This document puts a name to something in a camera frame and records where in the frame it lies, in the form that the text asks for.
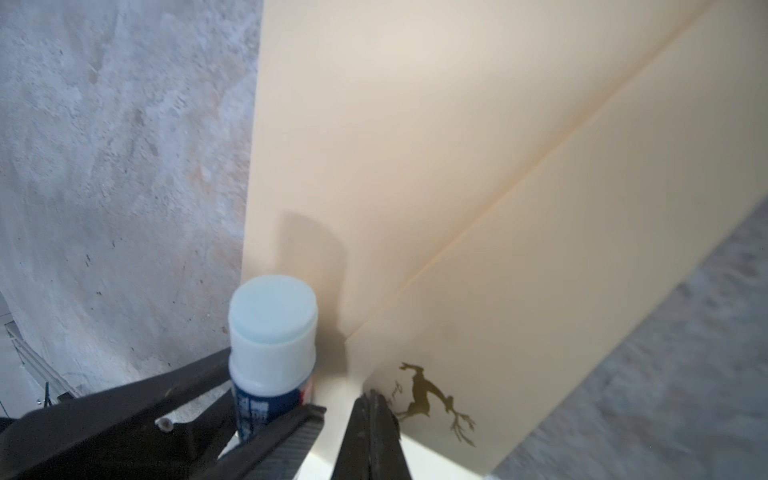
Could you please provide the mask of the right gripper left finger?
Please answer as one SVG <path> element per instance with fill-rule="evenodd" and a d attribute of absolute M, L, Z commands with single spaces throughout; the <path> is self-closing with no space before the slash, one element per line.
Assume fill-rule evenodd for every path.
<path fill-rule="evenodd" d="M 370 478 L 370 401 L 366 394 L 355 400 L 332 480 Z"/>

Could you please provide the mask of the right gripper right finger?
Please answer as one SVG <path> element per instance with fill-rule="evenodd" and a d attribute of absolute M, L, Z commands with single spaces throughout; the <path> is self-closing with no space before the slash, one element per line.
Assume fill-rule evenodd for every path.
<path fill-rule="evenodd" d="M 370 478 L 411 480 L 401 445 L 399 422 L 386 398 L 370 391 Z"/>

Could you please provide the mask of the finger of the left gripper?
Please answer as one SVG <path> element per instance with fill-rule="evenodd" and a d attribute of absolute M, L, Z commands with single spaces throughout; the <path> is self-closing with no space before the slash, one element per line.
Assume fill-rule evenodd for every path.
<path fill-rule="evenodd" d="M 169 431 L 156 422 L 230 378 L 230 351 L 145 380 L 7 420 L 4 479 L 191 479 L 212 466 L 235 433 L 225 393 Z"/>
<path fill-rule="evenodd" d="M 267 425 L 195 479 L 295 479 L 325 424 L 326 408 L 300 406 Z"/>

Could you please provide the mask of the blue white glue stick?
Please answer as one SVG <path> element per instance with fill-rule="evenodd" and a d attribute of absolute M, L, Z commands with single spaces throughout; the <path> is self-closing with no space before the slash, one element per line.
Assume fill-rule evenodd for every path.
<path fill-rule="evenodd" d="M 234 292 L 229 373 L 241 441 L 311 402 L 317 324 L 316 295 L 297 278 L 259 276 Z"/>

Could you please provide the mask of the yellow paper envelope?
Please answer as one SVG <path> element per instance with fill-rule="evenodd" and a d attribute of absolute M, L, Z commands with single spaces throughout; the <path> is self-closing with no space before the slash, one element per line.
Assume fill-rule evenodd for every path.
<path fill-rule="evenodd" d="M 418 479 L 490 473 L 767 193 L 763 1 L 267 1 L 242 276 L 320 308 L 326 479 L 410 363 Z"/>

